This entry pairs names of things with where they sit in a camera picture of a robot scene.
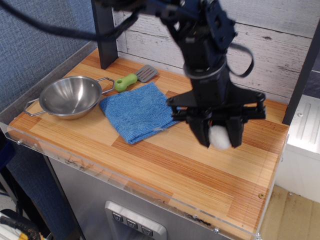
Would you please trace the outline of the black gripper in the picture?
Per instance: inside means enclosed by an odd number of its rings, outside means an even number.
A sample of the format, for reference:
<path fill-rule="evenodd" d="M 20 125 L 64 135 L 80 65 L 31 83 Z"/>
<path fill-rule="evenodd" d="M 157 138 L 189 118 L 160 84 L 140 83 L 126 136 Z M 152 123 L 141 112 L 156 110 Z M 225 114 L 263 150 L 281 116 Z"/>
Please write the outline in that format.
<path fill-rule="evenodd" d="M 265 119 L 265 95 L 237 87 L 231 82 L 228 67 L 206 71 L 185 68 L 192 90 L 168 98 L 175 121 L 186 121 L 198 142 L 209 148 L 210 121 L 224 125 L 233 148 L 242 144 L 244 123 Z"/>

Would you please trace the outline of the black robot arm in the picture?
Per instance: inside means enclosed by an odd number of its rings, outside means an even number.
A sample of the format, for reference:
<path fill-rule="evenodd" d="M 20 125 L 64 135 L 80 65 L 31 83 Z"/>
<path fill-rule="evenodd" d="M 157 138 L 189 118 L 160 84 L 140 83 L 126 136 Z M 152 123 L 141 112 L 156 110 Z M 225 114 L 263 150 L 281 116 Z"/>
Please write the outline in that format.
<path fill-rule="evenodd" d="M 141 11 L 160 18 L 179 46 L 185 75 L 192 90 L 167 100 L 175 121 L 185 121 L 199 143 L 210 145 L 209 132 L 224 127 L 234 148 L 242 144 L 244 125 L 264 119 L 265 95 L 231 82 L 227 51 L 233 43 L 235 22 L 217 0 L 145 0 Z"/>

